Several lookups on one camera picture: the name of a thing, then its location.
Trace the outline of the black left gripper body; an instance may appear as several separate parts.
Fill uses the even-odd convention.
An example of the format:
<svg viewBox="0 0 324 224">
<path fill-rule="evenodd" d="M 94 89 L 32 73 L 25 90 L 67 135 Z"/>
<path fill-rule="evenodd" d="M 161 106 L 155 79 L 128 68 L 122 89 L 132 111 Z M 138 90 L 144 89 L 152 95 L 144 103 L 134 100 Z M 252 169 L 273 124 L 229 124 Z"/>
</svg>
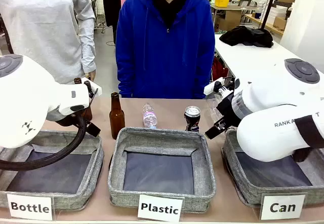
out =
<svg viewBox="0 0 324 224">
<path fill-rule="evenodd" d="M 46 120 L 56 122 L 57 124 L 63 126 L 63 127 L 68 127 L 68 126 L 76 126 L 77 128 L 80 127 L 79 124 L 79 118 L 84 117 L 83 114 L 85 112 L 85 109 L 73 112 L 70 115 L 63 115 L 59 112 L 59 109 L 56 108 L 50 112 L 48 112 L 46 116 Z"/>
</svg>

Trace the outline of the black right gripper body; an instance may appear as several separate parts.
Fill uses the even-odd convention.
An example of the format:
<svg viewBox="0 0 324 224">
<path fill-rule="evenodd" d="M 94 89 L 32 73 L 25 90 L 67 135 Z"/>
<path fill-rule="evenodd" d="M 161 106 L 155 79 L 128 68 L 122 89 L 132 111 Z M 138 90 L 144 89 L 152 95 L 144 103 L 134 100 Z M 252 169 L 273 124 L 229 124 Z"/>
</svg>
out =
<svg viewBox="0 0 324 224">
<path fill-rule="evenodd" d="M 217 110 L 223 116 L 217 121 L 219 128 L 238 127 L 241 119 L 235 114 L 232 108 L 233 93 L 230 93 L 217 105 Z"/>
</svg>

